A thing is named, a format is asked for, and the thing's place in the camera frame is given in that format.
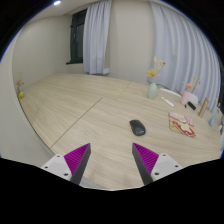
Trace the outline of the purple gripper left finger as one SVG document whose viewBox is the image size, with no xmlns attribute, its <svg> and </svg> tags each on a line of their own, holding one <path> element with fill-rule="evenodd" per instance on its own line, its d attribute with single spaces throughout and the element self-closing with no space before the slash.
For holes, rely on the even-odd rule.
<svg viewBox="0 0 224 224">
<path fill-rule="evenodd" d="M 91 154 L 89 143 L 78 147 L 66 155 L 56 154 L 42 169 L 79 185 Z"/>
</svg>

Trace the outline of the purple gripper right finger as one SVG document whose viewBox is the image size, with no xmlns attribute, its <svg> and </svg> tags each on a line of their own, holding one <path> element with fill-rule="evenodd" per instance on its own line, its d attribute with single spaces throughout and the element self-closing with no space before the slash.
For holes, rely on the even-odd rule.
<svg viewBox="0 0 224 224">
<path fill-rule="evenodd" d="M 132 154 L 144 185 L 182 169 L 168 154 L 157 154 L 137 143 L 132 144 Z"/>
</svg>

